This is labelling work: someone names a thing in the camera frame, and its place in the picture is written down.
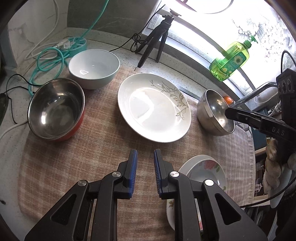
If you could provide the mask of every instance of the white plate with leaf pattern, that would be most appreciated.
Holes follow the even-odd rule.
[[[225,173],[219,163],[212,157],[207,155],[198,155],[190,158],[179,169],[180,173],[185,174],[190,179],[203,182],[206,179],[212,179],[224,191],[227,190],[227,181]],[[197,199],[195,199],[197,215],[200,230],[202,231],[201,216],[198,209]],[[175,230],[175,210],[174,199],[168,199],[166,205],[166,213],[170,226]]]
[[[188,102],[168,80],[148,73],[126,78],[118,90],[118,106],[129,126],[155,142],[183,137],[191,124]]]

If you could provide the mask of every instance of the gray tile wall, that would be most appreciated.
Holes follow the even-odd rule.
[[[67,26],[89,28],[105,0],[70,0]],[[157,0],[109,0],[100,20],[93,27],[130,38],[145,25]]]

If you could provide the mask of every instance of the wall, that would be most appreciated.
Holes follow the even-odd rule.
[[[51,36],[67,27],[69,0],[56,1],[59,6],[59,22]],[[55,20],[52,0],[28,0],[15,13],[8,23],[8,34],[17,65],[23,61],[28,51],[53,29]]]
[[[129,38],[144,27],[156,3],[157,0],[109,0],[93,29]],[[104,0],[70,0],[67,26],[89,28],[103,4]]]

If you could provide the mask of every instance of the red metal bowl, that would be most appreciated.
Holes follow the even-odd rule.
[[[84,117],[85,96],[78,83],[59,78],[44,84],[28,108],[31,131],[47,141],[64,141],[79,129]]]

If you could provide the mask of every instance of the bottle label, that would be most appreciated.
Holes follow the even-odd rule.
[[[232,57],[224,66],[222,66],[220,71],[229,77],[238,67],[242,65],[243,62],[246,61],[246,59],[246,56],[242,52],[239,52],[234,57]]]

